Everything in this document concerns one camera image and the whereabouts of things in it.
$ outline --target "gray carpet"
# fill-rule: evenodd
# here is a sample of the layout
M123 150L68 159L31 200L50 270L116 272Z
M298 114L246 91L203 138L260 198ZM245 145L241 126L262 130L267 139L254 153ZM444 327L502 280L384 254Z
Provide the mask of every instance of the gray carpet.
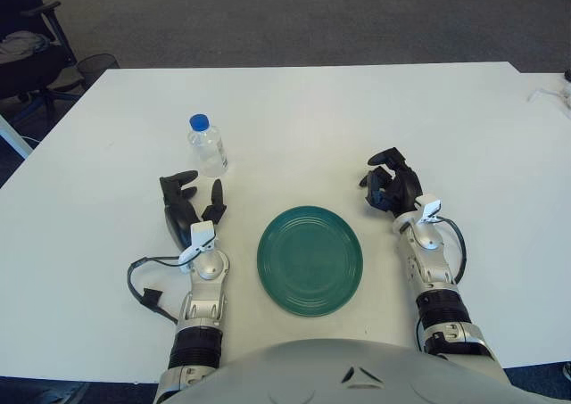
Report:
M570 0L61 1L78 58L123 67L569 60Z

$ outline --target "bottle label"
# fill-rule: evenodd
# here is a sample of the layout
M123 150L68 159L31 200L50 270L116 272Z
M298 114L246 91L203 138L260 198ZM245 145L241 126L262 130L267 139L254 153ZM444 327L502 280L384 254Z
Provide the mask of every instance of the bottle label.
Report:
M218 153L220 153L220 158L222 159L222 165L224 168L228 166L228 159L226 158L226 153L224 153L224 147L222 146L222 140L220 139L217 143Z

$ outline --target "black cable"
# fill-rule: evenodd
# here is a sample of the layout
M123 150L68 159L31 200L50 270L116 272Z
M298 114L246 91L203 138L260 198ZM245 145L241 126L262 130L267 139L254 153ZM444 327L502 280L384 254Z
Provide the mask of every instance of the black cable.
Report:
M212 238L210 241L204 243L203 246L208 245L213 240L214 240L214 238ZM136 268L140 268L141 266L143 266L148 261L154 261L155 263L162 264L163 266L166 266L168 268L180 268L181 266L186 266L187 264L192 262L192 260L194 260L200 254L202 254L202 253L200 251L197 251L197 253L194 255L194 257L192 257L190 260L187 260L184 263L180 263L180 264L165 263L163 260L178 260L178 257L169 257L169 256L167 256L167 257L143 257L142 259L134 261L131 263L131 265L127 269L127 287L128 287L128 290L131 291L131 294L133 294L133 297L135 297L135 300L137 300L143 306L152 310L154 313L158 313L162 317L167 318L169 321L172 321L176 325L178 320L175 317L173 317L169 312L167 312L165 309L160 308L157 305L149 306L149 305L145 304L144 299L143 299L143 295L141 295L141 293L139 291L137 291L137 289L133 285L133 282L131 281L131 276L133 275L133 271Z
M460 232L460 229L456 225L456 223L454 221L452 221L451 219L445 218L445 217L436 217L436 218L438 218L438 221L436 221L437 223L445 222L450 227L452 227L452 230L454 230L454 233L456 233L456 236L458 237L458 242L460 244L460 250L462 251L462 259L460 260L460 266L458 269L458 274L454 277L454 283L458 284L460 282L460 280L462 279L462 277L464 276L464 271L466 270L466 262L467 262L467 258L468 258L466 255L466 243L464 242L464 236L462 235L462 232Z
M420 339L418 338L418 328L420 327L420 318L418 319L417 322L417 327L415 328L415 331L417 333L417 346L418 346L418 350L422 352L422 348L420 347Z

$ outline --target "floor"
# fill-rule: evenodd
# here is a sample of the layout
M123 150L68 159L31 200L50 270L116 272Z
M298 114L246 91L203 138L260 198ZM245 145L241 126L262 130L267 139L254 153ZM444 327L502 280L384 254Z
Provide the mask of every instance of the floor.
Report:
M61 1L78 58L109 52L124 68L509 61L561 72L571 61L571 0ZM60 118L71 105L56 107ZM7 119L20 108L0 101ZM16 128L41 140L52 126L38 111ZM0 186L20 164L0 140ZM507 373L522 389L571 399L561 364ZM155 387L0 377L0 401L150 403Z

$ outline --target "mesh trash can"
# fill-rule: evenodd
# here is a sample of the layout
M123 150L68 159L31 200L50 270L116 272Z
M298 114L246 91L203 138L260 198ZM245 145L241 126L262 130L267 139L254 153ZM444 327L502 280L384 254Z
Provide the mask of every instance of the mesh trash can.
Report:
M77 65L78 72L85 80L86 87L91 87L105 70L118 68L120 66L112 54L94 54L79 61Z

